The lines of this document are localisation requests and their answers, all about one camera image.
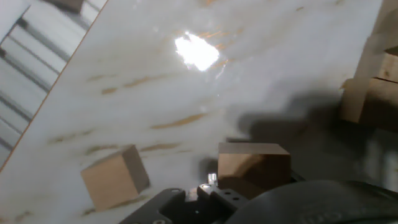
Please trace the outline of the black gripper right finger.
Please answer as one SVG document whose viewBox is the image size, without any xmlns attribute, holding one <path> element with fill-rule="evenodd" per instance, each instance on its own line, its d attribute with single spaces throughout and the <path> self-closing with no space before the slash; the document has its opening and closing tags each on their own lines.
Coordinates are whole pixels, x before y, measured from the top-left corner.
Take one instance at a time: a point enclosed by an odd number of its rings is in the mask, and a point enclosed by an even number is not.
<svg viewBox="0 0 398 224">
<path fill-rule="evenodd" d="M 295 171 L 291 170 L 291 173 L 290 173 L 290 182 L 291 183 L 302 182 L 304 180 L 305 179 L 301 175 L 299 175 Z"/>
</svg>

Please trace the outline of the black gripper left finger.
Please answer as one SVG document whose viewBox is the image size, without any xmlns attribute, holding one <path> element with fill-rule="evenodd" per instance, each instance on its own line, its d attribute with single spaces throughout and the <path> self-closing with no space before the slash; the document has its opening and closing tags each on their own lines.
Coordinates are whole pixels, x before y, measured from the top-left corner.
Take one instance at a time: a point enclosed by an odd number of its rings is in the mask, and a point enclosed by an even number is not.
<svg viewBox="0 0 398 224">
<path fill-rule="evenodd" d="M 224 223 L 248 199 L 231 189 L 218 188 L 216 174 L 193 193 L 165 189 L 119 224 L 209 224 Z"/>
</svg>

